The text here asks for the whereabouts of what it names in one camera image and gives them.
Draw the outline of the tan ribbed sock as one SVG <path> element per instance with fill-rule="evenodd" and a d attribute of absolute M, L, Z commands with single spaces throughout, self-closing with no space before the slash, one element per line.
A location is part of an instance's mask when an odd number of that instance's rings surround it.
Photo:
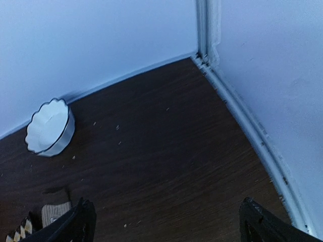
<path fill-rule="evenodd" d="M 49 226 L 61 216 L 63 216 L 65 213 L 67 213 L 69 210 L 71 210 L 71 208 L 71 202 L 65 202 L 58 205 L 44 205 L 41 209 L 42 226 Z"/>

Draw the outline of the right aluminium corner post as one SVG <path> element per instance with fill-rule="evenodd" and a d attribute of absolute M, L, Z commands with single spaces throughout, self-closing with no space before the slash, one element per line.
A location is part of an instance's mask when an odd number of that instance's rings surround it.
<path fill-rule="evenodd" d="M 221 42 L 221 4 L 221 0 L 198 0 L 196 2 L 198 55 L 212 68 L 220 63 L 217 46 Z"/>

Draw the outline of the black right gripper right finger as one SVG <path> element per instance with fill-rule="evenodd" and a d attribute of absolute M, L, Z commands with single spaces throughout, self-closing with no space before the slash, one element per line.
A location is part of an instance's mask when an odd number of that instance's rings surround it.
<path fill-rule="evenodd" d="M 315 241 L 309 235 L 273 215 L 252 198 L 239 208 L 241 241 Z"/>

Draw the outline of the brown argyle patterned sock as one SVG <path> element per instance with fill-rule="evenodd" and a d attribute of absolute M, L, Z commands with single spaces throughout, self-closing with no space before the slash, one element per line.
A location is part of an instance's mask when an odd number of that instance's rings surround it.
<path fill-rule="evenodd" d="M 28 215 L 22 219 L 18 227 L 6 235 L 5 242 L 21 241 L 41 229 L 42 223 L 39 217 L 36 214 L 29 212 Z"/>

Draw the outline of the white scalloped ceramic bowl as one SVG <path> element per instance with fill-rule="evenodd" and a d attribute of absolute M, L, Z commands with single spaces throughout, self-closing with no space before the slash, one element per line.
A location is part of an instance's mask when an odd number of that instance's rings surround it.
<path fill-rule="evenodd" d="M 54 98 L 42 104 L 27 125 L 27 150 L 43 157 L 60 154 L 75 132 L 75 118 L 64 99 Z"/>

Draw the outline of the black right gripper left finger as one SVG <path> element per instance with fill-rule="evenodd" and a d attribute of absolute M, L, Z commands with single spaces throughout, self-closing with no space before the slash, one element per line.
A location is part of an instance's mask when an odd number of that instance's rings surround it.
<path fill-rule="evenodd" d="M 95 207 L 80 198 L 78 204 L 51 225 L 26 237 L 23 241 L 93 241 L 96 226 Z"/>

